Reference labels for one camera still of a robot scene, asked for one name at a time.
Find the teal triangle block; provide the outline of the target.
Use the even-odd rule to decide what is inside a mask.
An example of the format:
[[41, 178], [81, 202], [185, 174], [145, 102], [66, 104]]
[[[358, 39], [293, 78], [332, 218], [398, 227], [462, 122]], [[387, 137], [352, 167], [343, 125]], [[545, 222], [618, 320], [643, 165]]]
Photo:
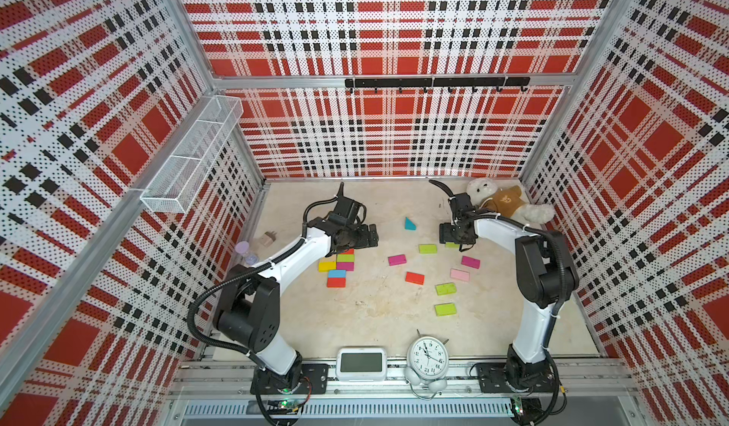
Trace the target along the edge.
[[416, 224], [409, 218], [404, 219], [404, 228], [406, 230], [412, 230], [412, 232], [414, 232], [414, 230], [417, 230]]

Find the yellow rectangular block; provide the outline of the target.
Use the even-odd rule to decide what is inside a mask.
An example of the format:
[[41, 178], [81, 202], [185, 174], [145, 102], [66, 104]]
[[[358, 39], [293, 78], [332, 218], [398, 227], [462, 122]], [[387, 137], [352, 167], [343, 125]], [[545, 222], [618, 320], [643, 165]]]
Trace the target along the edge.
[[318, 271], [319, 272], [329, 272], [332, 270], [337, 270], [337, 262], [336, 261], [321, 261], [318, 264]]

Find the red block front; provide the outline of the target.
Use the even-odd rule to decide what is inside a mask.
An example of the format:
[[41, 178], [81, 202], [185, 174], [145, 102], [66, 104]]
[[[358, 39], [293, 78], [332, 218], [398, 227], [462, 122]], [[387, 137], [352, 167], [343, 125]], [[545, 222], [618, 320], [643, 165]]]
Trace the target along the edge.
[[346, 278], [328, 278], [327, 280], [328, 289], [343, 289], [346, 285]]

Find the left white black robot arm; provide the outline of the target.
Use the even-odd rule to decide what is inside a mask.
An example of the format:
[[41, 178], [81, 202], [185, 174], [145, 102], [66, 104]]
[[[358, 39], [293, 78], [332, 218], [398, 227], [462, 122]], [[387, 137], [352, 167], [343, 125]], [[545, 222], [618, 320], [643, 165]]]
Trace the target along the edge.
[[[189, 334], [207, 346], [244, 355], [268, 377], [269, 385], [294, 391], [303, 380], [303, 358], [279, 333], [281, 296], [315, 262], [351, 249], [377, 247], [377, 228], [366, 224], [367, 215], [366, 206], [344, 196], [343, 190], [309, 204], [292, 243], [257, 265], [230, 268], [223, 282], [197, 296], [187, 310]], [[220, 297], [212, 323], [224, 341], [205, 335], [196, 325], [201, 306], [216, 293]]]

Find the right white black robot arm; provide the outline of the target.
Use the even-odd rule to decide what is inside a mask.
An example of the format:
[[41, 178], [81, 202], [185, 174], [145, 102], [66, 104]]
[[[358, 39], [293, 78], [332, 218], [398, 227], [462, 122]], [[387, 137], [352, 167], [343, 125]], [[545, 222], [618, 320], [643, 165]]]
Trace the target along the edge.
[[479, 210], [465, 192], [455, 194], [434, 180], [448, 196], [451, 221], [440, 224], [440, 242], [468, 249], [480, 238], [510, 251], [516, 259], [516, 283], [525, 303], [516, 338], [508, 347], [506, 382], [526, 391], [551, 372], [549, 347], [559, 312], [579, 287], [579, 277], [561, 232], [541, 230], [497, 213]]

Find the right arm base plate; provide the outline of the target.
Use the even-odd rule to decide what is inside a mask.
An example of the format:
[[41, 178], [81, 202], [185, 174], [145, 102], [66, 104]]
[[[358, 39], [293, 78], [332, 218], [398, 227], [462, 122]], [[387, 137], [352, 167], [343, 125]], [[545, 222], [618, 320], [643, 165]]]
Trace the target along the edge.
[[470, 374], [477, 379], [482, 394], [548, 394], [554, 391], [554, 376], [542, 372], [527, 380], [519, 387], [514, 387], [507, 380], [505, 363], [476, 363]]

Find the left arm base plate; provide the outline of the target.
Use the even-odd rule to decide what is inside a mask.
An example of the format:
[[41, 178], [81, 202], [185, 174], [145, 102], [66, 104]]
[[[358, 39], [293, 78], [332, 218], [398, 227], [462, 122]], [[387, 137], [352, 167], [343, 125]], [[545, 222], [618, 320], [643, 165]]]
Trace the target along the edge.
[[256, 369], [250, 393], [253, 395], [321, 395], [328, 387], [330, 366], [326, 363], [303, 363], [298, 378], [289, 383], [284, 376]]

